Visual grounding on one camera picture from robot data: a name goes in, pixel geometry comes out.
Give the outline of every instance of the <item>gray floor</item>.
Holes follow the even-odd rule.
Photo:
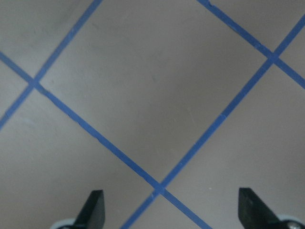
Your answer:
[[[34,77],[91,1],[0,1],[0,51]],[[303,0],[213,0],[272,52]],[[281,59],[305,77],[305,29]],[[266,61],[195,0],[104,0],[41,85],[158,182]],[[27,82],[0,62],[0,116]],[[239,187],[305,221],[305,90],[273,65],[167,190],[212,228],[241,229]],[[103,189],[105,229],[154,188],[33,90],[0,130],[1,228],[48,228]],[[130,227],[195,229],[159,196]]]

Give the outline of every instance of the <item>blue tape line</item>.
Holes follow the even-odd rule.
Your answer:
[[[15,73],[17,73],[22,79],[26,82],[32,81],[32,77],[30,77],[25,71],[23,71],[19,66],[17,66],[10,58],[0,52],[0,60],[4,62],[8,67],[10,67]]]
[[[186,166],[186,164],[193,158],[198,150],[206,143],[206,141],[212,136],[212,134],[218,129],[218,127],[224,122],[227,116],[237,107],[242,99],[249,93],[254,85],[262,78],[264,73],[272,65],[272,60],[267,60],[260,69],[254,74],[254,76],[247,82],[237,96],[229,103],[229,105],[223,110],[223,112],[215,119],[210,127],[204,132],[204,134],[198,139],[193,147],[187,152],[187,154],[179,161],[179,163],[170,171],[170,173],[162,181],[161,185],[167,187],[169,183],[178,175],[178,173]],[[155,198],[158,197],[158,192],[154,191],[141,205],[140,207],[129,217],[129,219],[121,227],[127,229],[131,226],[138,217],[150,206]]]
[[[305,79],[296,73],[291,67],[289,67],[281,59],[277,59],[275,64],[282,69],[287,75],[289,75],[296,83],[298,83],[303,89],[305,89]]]
[[[4,113],[0,120],[0,130],[6,124],[6,122],[10,119],[10,117],[16,112],[18,107],[23,103],[23,101],[28,97],[28,95],[32,91],[32,87],[27,86],[17,100],[13,102],[13,104],[9,107],[9,109]]]
[[[210,127],[204,132],[204,134],[198,139],[198,141],[193,145],[193,147],[187,152],[187,154],[179,161],[179,163],[170,171],[166,178],[162,181],[161,185],[167,187],[169,183],[178,175],[178,173],[185,167],[185,165],[192,159],[192,157],[198,152],[198,150],[206,143],[206,141],[211,137],[211,135],[218,129],[218,127],[224,122],[224,120],[229,116],[229,114],[237,107],[237,105],[244,99],[244,97],[250,92],[250,90],[256,85],[256,83],[262,78],[266,71],[271,67],[274,62],[280,62],[281,66],[289,72],[289,75],[295,78],[295,81],[304,87],[304,79],[293,71],[288,65],[283,61],[279,60],[278,56],[285,50],[285,48],[291,43],[291,41],[296,37],[300,30],[304,27],[304,16],[299,20],[299,22],[293,27],[289,34],[283,39],[280,45],[276,48],[275,53],[271,53],[266,47],[262,46],[258,40],[252,37],[243,28],[237,25],[233,20],[226,16],[222,11],[220,11],[215,6],[211,6],[209,1],[198,0],[199,2],[204,2],[204,6],[208,4],[209,9],[213,9],[213,12],[218,13],[218,17],[225,23],[230,23],[229,26],[234,25],[236,31],[242,33],[249,43],[256,45],[258,49],[266,52],[268,54],[268,60],[259,68],[259,70],[254,74],[254,76],[247,82],[247,84],[241,89],[241,91],[236,95],[236,97],[228,104],[228,106],[222,111],[222,113],[215,119],[215,121],[210,125]],[[129,217],[129,219],[124,223],[122,228],[127,229],[132,225],[138,217],[150,206],[153,200],[158,196],[158,193],[154,191],[141,205],[140,207]]]
[[[121,229],[128,229],[138,217],[152,204],[155,200],[154,195],[159,195],[158,192],[153,191],[153,193],[136,209],[136,211],[129,217],[129,219],[121,226]]]
[[[81,29],[84,23],[88,20],[88,18],[92,15],[92,13],[96,10],[102,0],[94,0],[84,14],[79,18],[76,24],[72,27],[72,29],[68,32],[62,42],[58,45],[55,51],[51,54],[51,56],[47,59],[46,63],[42,66],[42,68],[38,71],[34,79],[29,81],[29,85],[25,88],[25,90],[21,93],[21,95],[17,98],[17,100],[8,108],[5,114],[0,119],[0,130],[6,124],[6,122],[11,118],[11,116],[16,112],[16,110],[21,106],[21,104],[25,101],[25,99],[29,96],[33,88],[38,84],[39,80],[43,78],[48,69],[52,66],[55,60],[59,57],[61,52],[65,47],[72,41],[75,37],[76,33]],[[25,72],[13,63],[8,57],[6,57],[3,53],[0,55],[1,60],[7,64],[14,72],[16,72],[20,77],[24,80],[30,80],[29,76],[25,74]]]
[[[164,188],[144,169],[133,162],[129,157],[126,156],[119,148],[112,144],[107,138],[100,134],[96,129],[89,125],[85,120],[83,120],[78,114],[71,110],[66,104],[64,104],[60,99],[58,99],[51,92],[45,90],[41,84],[36,86],[36,89],[49,98],[61,111],[67,114],[73,121],[77,122],[86,132],[91,136],[96,138],[103,146],[109,149],[113,154],[115,154],[121,161],[128,165],[133,171],[135,171],[139,176],[146,180],[151,186],[157,189],[159,192],[163,193]]]
[[[10,60],[7,56],[0,53],[0,59],[5,62],[11,69],[13,69],[18,75],[20,75],[25,81],[31,82],[32,78],[23,71],[18,65],[16,65],[12,60]],[[152,178],[147,172],[145,172],[140,166],[138,166],[135,162],[133,162],[130,158],[128,158],[121,150],[119,150],[115,145],[113,145],[109,140],[107,140],[104,136],[102,136],[97,130],[95,130],[92,126],[90,126],[86,121],[84,121],[79,115],[77,115],[74,111],[72,111],[67,105],[65,105],[62,101],[60,101],[57,97],[55,97],[52,93],[47,91],[41,84],[36,84],[35,88],[48,99],[50,99],[60,110],[62,110],[65,114],[67,114],[73,121],[77,122],[84,130],[86,130],[91,136],[98,139],[98,141],[104,145],[107,149],[113,152],[121,161],[123,161],[126,165],[128,165],[133,171],[135,171],[138,175],[143,177],[151,186],[155,188],[154,192],[159,195],[162,193],[165,195],[173,205],[178,206],[180,211],[182,211],[186,216],[188,216],[191,220],[193,220],[198,226],[205,229],[210,229],[210,227],[197,215],[195,215],[191,210],[189,210],[182,202],[180,202],[176,197],[174,197],[171,193],[165,190],[154,178]],[[147,203],[144,204],[144,208],[146,208],[147,204],[152,203],[154,200],[153,196],[147,199]]]
[[[243,37],[248,43],[250,43],[253,47],[255,47],[258,51],[260,51],[266,57],[270,56],[272,52],[263,46],[254,36],[248,33],[245,29],[243,29],[240,25],[238,25],[235,21],[233,21],[229,16],[227,16],[224,12],[222,12],[219,8],[212,5],[208,0],[197,0],[200,4],[207,8],[212,14],[214,14],[217,18],[219,18],[222,22],[224,22],[227,26],[229,26],[232,30],[237,32],[241,37]]]
[[[159,184],[152,176],[150,176],[144,169],[133,162],[129,157],[126,156],[119,148],[112,144],[107,138],[95,130],[91,125],[89,125],[85,120],[83,120],[78,114],[71,110],[66,104],[59,100],[49,91],[45,90],[41,84],[37,84],[36,89],[49,98],[61,111],[67,114],[73,121],[77,122],[87,133],[95,137],[103,146],[109,149],[113,154],[115,154],[121,161],[123,161],[129,168],[135,171],[139,176],[146,180],[158,194],[163,195],[168,201],[175,205],[181,212],[183,212],[187,217],[189,217],[194,223],[203,229],[211,229],[202,219],[200,219],[195,213],[193,213],[187,206],[185,206],[181,201],[179,201],[175,196],[168,192],[162,185]]]
[[[68,44],[73,40],[77,32],[82,28],[84,23],[88,20],[88,18],[93,14],[93,12],[97,9],[102,0],[94,0],[87,10],[83,13],[83,15],[78,19],[72,29],[68,32],[65,38],[60,42],[39,72],[36,74],[34,79],[36,81],[40,81],[40,79],[46,74],[49,68],[53,65],[53,63],[57,60],[61,52],[68,46]]]
[[[274,54],[280,56],[283,51],[288,47],[291,41],[297,36],[297,34],[302,30],[305,25],[305,15],[297,22],[293,29],[288,33],[280,45],[276,48]]]
[[[208,224],[206,224],[201,218],[199,218],[195,213],[187,208],[186,205],[181,203],[176,197],[165,190],[163,196],[170,201],[176,208],[183,212],[189,219],[191,219],[195,224],[203,229],[212,229]]]
[[[222,12],[219,8],[212,5],[208,0],[197,0],[200,4],[206,7],[212,14],[214,14],[217,18],[219,18],[223,23],[237,32],[241,37],[243,37],[248,43],[250,43],[254,48],[256,48],[260,53],[262,53],[265,57],[270,58],[273,53],[262,45],[254,36],[248,33],[244,28],[238,25],[235,21],[233,21],[229,16],[227,16],[224,12]],[[304,16],[299,20],[299,22],[295,26],[295,34],[291,33],[290,36],[295,37],[299,31],[304,26]],[[282,43],[280,49],[284,49],[287,47],[287,43]],[[281,68],[288,76],[290,76],[296,83],[298,83],[301,87],[304,88],[304,78],[301,77],[298,73],[296,73],[293,69],[291,69],[286,63],[283,61],[276,61],[275,64]]]

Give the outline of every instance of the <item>floor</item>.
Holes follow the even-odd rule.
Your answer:
[[[305,1],[2,0],[0,221],[241,229],[239,187],[305,221]]]

